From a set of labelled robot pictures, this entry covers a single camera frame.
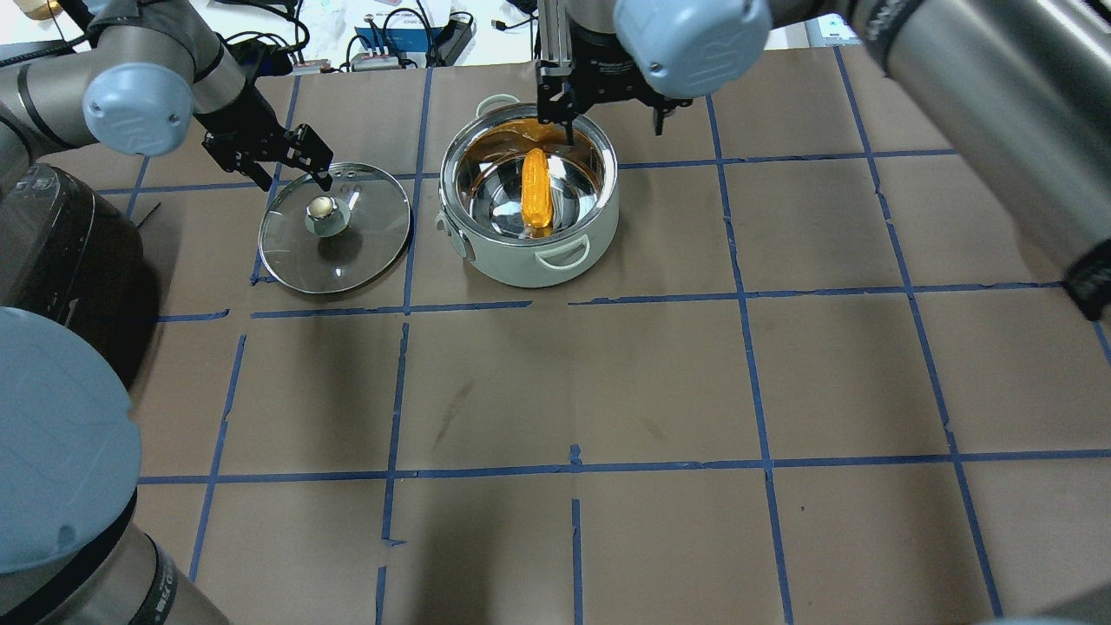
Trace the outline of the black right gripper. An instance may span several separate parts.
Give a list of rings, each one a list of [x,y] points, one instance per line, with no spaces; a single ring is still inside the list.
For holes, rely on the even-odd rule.
[[[571,75],[540,75],[536,65],[536,118],[544,124],[561,124],[568,147],[575,145],[575,118],[595,104],[641,102],[654,111],[654,135],[662,137],[665,119],[694,102],[655,92],[615,33],[571,30]]]

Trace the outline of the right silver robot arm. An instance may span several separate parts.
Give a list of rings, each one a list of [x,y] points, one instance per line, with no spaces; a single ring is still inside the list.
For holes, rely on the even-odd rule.
[[[1009,211],[1091,323],[1108,322],[1108,11],[1098,1],[542,1],[538,99],[497,108],[448,147],[440,224],[457,253],[512,288],[559,284],[528,239],[481,233],[459,159],[529,119],[559,145],[588,108],[639,100],[662,120],[755,64],[772,29],[841,16]]]

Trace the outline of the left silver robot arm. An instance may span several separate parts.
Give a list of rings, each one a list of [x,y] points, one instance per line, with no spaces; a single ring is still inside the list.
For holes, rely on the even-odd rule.
[[[187,1],[108,1],[91,51],[3,64],[3,194],[46,155],[88,145],[159,157],[191,120],[228,173],[267,162],[331,187],[332,150],[286,129]],[[3,308],[3,622],[227,624],[136,526],[141,435],[107,360],[63,323]]]

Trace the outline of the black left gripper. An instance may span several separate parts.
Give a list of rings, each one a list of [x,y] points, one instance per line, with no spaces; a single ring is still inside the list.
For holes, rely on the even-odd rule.
[[[286,129],[256,87],[246,87],[226,107],[206,112],[201,124],[206,128],[202,147],[217,165],[227,173],[246,175],[266,193],[273,189],[273,173],[263,162],[303,171],[322,193],[333,185],[334,153],[326,140],[310,124]]]

